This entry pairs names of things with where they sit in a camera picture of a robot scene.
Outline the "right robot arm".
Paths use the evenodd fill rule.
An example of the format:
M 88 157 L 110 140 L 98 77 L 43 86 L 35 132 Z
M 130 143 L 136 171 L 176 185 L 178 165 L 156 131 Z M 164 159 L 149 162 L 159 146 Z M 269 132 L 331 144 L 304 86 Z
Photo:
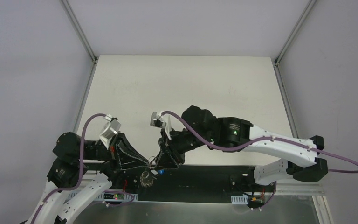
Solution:
M 328 174 L 328 164 L 319 158 L 324 148 L 322 137 L 307 140 L 279 135 L 235 117 L 216 117 L 209 110 L 188 107 L 177 116 L 184 129 L 175 131 L 170 118 L 173 112 L 154 112 L 150 125 L 161 130 L 157 170 L 178 168 L 185 154 L 202 146 L 227 153 L 256 152 L 274 156 L 277 161 L 252 168 L 246 176 L 246 186 L 258 191 L 263 186 L 282 179 L 317 182 Z

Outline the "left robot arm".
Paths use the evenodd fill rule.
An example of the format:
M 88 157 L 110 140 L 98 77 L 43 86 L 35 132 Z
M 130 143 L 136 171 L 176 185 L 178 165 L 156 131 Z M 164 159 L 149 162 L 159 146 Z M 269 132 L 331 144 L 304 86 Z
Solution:
M 145 168 L 148 160 L 128 142 L 124 133 L 112 138 L 84 140 L 72 132 L 62 134 L 53 149 L 57 156 L 47 174 L 45 189 L 27 224 L 71 224 L 98 196 L 118 194 L 123 204 L 134 201 L 125 191 L 130 171 Z M 95 177 L 71 199 L 90 168 L 84 160 L 100 161 Z

